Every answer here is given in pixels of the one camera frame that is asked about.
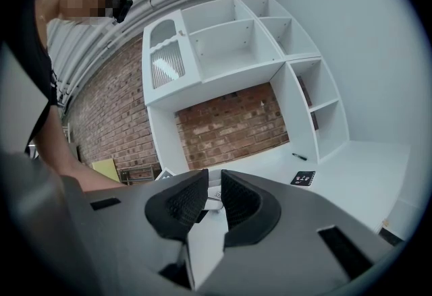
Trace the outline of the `person's left forearm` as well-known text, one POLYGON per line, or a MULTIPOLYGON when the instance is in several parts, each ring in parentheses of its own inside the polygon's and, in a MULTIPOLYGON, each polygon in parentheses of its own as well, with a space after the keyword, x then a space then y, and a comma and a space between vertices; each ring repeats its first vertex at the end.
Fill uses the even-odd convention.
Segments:
POLYGON ((50 106, 47 118, 33 142, 42 161, 58 175, 73 177, 83 191, 124 187, 94 169, 82 164, 73 154, 63 133, 58 109, 50 106))

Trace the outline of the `yellow board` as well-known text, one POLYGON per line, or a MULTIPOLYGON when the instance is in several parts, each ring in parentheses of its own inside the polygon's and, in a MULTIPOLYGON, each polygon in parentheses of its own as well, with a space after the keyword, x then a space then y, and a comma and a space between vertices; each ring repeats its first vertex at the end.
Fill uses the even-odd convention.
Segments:
POLYGON ((119 175, 117 173, 117 169, 112 158, 93 162, 92 168, 96 172, 108 177, 109 179, 120 183, 119 175))

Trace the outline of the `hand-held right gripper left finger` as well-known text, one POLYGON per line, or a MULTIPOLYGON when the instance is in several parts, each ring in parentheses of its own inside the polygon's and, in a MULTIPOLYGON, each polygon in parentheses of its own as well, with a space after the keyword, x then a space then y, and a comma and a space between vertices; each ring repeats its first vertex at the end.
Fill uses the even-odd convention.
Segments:
POLYGON ((194 290, 188 234, 207 201, 208 170, 88 193, 75 179, 62 181, 101 296, 194 290))

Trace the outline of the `black square card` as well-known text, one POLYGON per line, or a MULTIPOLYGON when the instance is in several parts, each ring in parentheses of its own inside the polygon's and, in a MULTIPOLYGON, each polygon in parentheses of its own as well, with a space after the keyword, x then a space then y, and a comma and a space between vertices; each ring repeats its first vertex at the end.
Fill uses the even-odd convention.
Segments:
POLYGON ((291 181, 291 185, 309 187, 315 178, 315 171, 298 171, 291 181))

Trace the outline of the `black metal rack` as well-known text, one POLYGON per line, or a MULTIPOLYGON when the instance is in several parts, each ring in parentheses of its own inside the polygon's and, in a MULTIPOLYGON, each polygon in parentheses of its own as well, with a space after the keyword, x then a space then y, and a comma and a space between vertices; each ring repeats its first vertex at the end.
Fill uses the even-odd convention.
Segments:
POLYGON ((125 185, 134 185, 136 183, 147 183, 154 181, 161 173, 161 167, 151 165, 147 167, 132 167, 120 169, 118 171, 119 180, 125 185))

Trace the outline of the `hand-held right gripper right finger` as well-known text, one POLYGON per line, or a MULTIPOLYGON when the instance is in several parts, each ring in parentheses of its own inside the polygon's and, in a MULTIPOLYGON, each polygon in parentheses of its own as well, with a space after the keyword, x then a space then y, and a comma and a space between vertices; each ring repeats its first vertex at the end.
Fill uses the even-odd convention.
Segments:
POLYGON ((324 296, 385 258, 392 247, 329 200, 293 185, 221 171, 228 231, 204 296, 324 296))

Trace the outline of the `white desk with hutch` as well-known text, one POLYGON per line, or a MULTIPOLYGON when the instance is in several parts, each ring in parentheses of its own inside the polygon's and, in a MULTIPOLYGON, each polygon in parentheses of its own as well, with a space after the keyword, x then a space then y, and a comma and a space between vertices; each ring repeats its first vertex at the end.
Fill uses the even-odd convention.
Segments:
POLYGON ((145 27, 142 83, 159 162, 190 170, 175 114, 268 83, 288 130, 286 146, 226 168, 290 183, 315 171, 310 191, 379 231, 402 188, 410 148, 351 140, 336 82, 308 33, 276 0, 215 0, 145 27), (307 157, 307 161, 292 153, 307 157))

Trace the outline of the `person's black shirt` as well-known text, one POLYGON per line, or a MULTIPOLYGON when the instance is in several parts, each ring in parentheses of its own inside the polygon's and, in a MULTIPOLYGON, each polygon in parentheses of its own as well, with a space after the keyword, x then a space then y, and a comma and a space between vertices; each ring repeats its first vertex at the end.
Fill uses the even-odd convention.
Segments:
POLYGON ((34 14, 25 13, 13 22, 13 32, 7 43, 34 85, 47 98, 47 104, 30 134, 32 140, 45 124, 50 108, 57 105, 57 76, 51 58, 41 44, 34 14))

